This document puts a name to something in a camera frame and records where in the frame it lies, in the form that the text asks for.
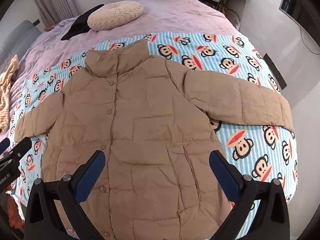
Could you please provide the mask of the left hand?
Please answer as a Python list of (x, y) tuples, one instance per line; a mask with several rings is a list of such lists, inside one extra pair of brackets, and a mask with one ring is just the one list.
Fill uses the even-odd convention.
[(9, 225), (12, 228), (20, 229), (23, 226), (23, 222), (19, 215), (17, 204), (11, 195), (5, 195), (7, 197), (7, 215), (9, 217)]

